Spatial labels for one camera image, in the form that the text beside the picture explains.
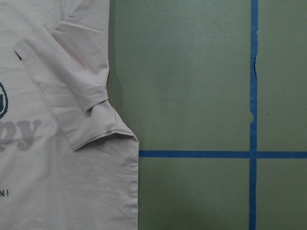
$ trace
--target blue painter's tape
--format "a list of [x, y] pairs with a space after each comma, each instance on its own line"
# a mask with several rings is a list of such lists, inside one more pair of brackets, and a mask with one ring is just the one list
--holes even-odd
[[261, 159], [307, 159], [307, 152], [258, 152]]
[[251, 0], [251, 39], [250, 39], [250, 111], [253, 121], [249, 127], [249, 230], [256, 230], [256, 183], [257, 183], [257, 73], [258, 52], [258, 0]]
[[249, 152], [244, 151], [167, 151], [140, 150], [139, 157], [164, 158], [249, 158]]

